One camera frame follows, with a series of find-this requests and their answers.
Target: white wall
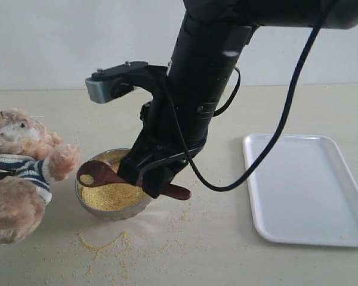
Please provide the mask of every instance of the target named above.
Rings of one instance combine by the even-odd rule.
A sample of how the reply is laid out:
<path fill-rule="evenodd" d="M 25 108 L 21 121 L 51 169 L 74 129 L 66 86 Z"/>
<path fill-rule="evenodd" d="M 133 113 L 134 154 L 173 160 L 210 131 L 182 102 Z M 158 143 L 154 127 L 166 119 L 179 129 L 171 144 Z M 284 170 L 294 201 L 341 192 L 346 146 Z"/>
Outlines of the white wall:
<path fill-rule="evenodd" d="M 165 65 L 182 0 L 0 0 L 0 90 L 82 89 L 97 67 Z M 244 85 L 288 84 L 310 30 L 265 28 L 240 58 Z M 324 30 L 301 83 L 358 82 L 358 27 Z"/>

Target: metal bowl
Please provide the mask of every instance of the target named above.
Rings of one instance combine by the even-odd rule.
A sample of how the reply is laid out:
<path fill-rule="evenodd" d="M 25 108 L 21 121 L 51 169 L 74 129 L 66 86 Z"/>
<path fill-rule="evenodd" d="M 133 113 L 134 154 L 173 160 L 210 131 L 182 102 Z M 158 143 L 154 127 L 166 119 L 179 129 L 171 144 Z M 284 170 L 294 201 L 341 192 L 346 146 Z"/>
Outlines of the metal bowl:
<path fill-rule="evenodd" d="M 130 149 L 112 149 L 109 151 L 102 152 L 96 155 L 95 157 L 91 158 L 90 160 L 103 161 L 113 166 L 117 162 L 121 161 L 122 158 L 124 158 L 127 155 L 127 153 L 129 153 L 129 151 Z M 88 212 L 90 212 L 92 215 L 94 215 L 95 217 L 106 221 L 125 220 L 134 217 L 140 212 L 142 212 L 152 200 L 149 195 L 145 194 L 144 198 L 141 201 L 139 201 L 135 205 L 126 207 L 122 210 L 112 210 L 112 211 L 97 210 L 88 206 L 82 200 L 81 197 L 82 186 L 79 184 L 77 180 L 75 181 L 75 190 L 76 190 L 76 196 L 82 207 Z"/>

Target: striped shirt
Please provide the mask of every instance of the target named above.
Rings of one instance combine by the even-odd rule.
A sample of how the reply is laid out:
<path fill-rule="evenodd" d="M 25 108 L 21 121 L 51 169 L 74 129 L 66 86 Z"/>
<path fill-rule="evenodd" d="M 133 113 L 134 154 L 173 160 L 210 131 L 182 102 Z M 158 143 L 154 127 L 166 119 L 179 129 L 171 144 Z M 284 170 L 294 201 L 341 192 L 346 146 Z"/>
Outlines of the striped shirt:
<path fill-rule="evenodd" d="M 14 176 L 32 182 L 45 204 L 52 199 L 49 184 L 54 182 L 48 165 L 49 158 L 36 161 L 28 156 L 0 154 L 0 170 L 14 172 Z"/>

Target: robotic arm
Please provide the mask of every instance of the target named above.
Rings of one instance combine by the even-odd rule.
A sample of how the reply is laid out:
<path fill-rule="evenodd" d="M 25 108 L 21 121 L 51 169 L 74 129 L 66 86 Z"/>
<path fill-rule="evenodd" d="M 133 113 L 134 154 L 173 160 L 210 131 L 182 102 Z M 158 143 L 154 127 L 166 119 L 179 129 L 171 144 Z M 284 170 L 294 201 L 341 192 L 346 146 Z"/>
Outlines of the robotic arm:
<path fill-rule="evenodd" d="M 104 104 L 136 87 L 152 94 L 141 108 L 143 128 L 118 176 L 158 198 L 187 156 L 175 129 L 175 107 L 191 158 L 206 144 L 208 126 L 245 45 L 259 27 L 313 27 L 330 0 L 184 0 L 186 13 L 168 67 L 126 62 L 86 79 L 91 101 Z M 358 0 L 340 0 L 322 28 L 358 25 Z"/>

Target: black cable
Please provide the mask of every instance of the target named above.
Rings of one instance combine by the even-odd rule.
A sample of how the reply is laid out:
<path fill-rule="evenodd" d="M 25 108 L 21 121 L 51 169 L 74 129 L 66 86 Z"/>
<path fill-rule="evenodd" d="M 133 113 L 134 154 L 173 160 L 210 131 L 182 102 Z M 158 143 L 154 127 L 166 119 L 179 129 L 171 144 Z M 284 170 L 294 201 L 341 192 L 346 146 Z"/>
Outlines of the black cable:
<path fill-rule="evenodd" d="M 275 143 L 277 142 L 277 140 L 279 139 L 279 137 L 281 136 L 281 133 L 285 127 L 286 124 L 286 120 L 288 119 L 289 116 L 289 112 L 291 109 L 291 105 L 292 105 L 292 100 L 294 97 L 294 92 L 295 89 L 297 87 L 297 82 L 298 82 L 298 78 L 300 77 L 301 71 L 303 69 L 303 66 L 306 62 L 307 56 L 311 50 L 311 47 L 313 46 L 318 33 L 320 32 L 327 16 L 330 14 L 330 12 L 332 11 L 332 9 L 334 8 L 334 6 L 337 4 L 339 0 L 331 0 L 329 2 L 329 5 L 327 6 L 327 8 L 324 10 L 324 12 L 322 13 L 321 18 L 317 21 L 315 27 L 313 28 L 313 30 L 310 33 L 310 36 L 308 38 L 308 41 L 305 44 L 305 47 L 301 53 L 300 59 L 297 62 L 296 68 L 294 70 L 290 85 L 289 85 L 289 89 L 288 89 L 288 95 L 286 96 L 286 101 L 285 101 L 285 105 L 284 105 L 284 109 L 282 111 L 282 115 L 280 118 L 280 122 L 277 126 L 277 129 L 273 135 L 273 137 L 271 138 L 271 140 L 269 141 L 268 145 L 265 147 L 265 149 L 262 151 L 262 153 L 258 156 L 258 158 L 253 162 L 253 164 L 248 168 L 248 170 L 234 183 L 232 183 L 229 186 L 224 186 L 224 187 L 219 187 L 219 186 L 214 186 L 212 184 L 210 184 L 209 182 L 207 182 L 206 179 L 203 178 L 203 176 L 200 174 L 199 170 L 197 169 L 194 161 L 191 158 L 191 155 L 188 151 L 186 142 L 184 141 L 183 135 L 181 133 L 180 130 L 180 125 L 178 122 L 178 118 L 176 115 L 176 111 L 175 111 L 175 106 L 174 103 L 172 101 L 172 98 L 169 96 L 168 93 L 168 87 L 167 87 L 167 77 L 164 80 L 164 87 L 165 87 L 165 93 L 167 96 L 167 100 L 170 104 L 171 107 L 171 111 L 172 111 L 172 116 L 174 117 L 175 120 L 175 128 L 176 131 L 178 133 L 178 137 L 181 141 L 182 144 L 182 148 L 184 153 L 187 156 L 187 159 L 193 169 L 193 171 L 195 172 L 197 178 L 205 185 L 207 186 L 209 189 L 213 190 L 213 191 L 217 191 L 217 192 L 225 192 L 225 191 L 230 191 L 231 189 L 235 189 L 236 187 L 238 187 L 239 185 L 241 185 L 243 182 L 246 181 L 246 179 L 252 174 L 252 172 L 258 167 L 258 165 L 265 159 L 265 157 L 268 155 L 268 153 L 270 152 L 270 150 L 273 148 L 273 146 L 275 145 Z"/>
<path fill-rule="evenodd" d="M 240 83 L 241 83 L 241 74 L 240 74 L 240 70 L 238 67 L 234 67 L 234 70 L 237 71 L 237 76 L 238 76 L 236 85 L 234 86 L 234 89 L 233 89 L 231 95 L 229 96 L 227 102 L 222 107 L 220 107 L 218 110 L 216 110 L 214 112 L 213 117 L 219 116 L 221 113 L 225 112 L 228 109 L 228 107 L 231 105 L 232 101 L 234 100 L 234 97 L 236 96 L 237 92 L 239 91 Z"/>

